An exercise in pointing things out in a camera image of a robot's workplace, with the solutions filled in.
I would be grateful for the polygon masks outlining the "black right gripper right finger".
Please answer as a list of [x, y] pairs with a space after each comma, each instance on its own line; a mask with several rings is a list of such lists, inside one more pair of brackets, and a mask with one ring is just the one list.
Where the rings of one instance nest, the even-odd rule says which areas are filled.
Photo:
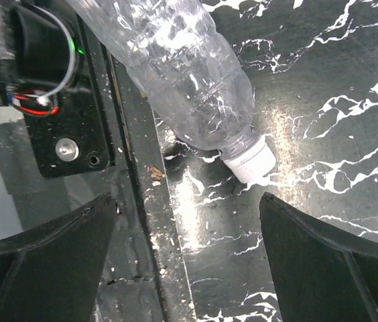
[[378, 321], [378, 243], [264, 193], [261, 233], [284, 321]]

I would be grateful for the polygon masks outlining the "crushed clear bottle white cap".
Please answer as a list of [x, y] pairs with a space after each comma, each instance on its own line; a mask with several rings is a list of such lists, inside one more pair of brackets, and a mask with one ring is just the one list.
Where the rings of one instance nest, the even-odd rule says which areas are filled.
[[240, 182], [275, 156], [253, 128], [251, 82], [199, 1], [71, 1], [151, 108], [188, 145], [218, 150]]

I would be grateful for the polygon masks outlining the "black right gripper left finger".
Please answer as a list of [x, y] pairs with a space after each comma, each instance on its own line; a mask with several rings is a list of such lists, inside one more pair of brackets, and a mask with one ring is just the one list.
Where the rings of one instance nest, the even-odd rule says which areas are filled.
[[89, 321], [116, 220], [101, 195], [0, 240], [0, 321]]

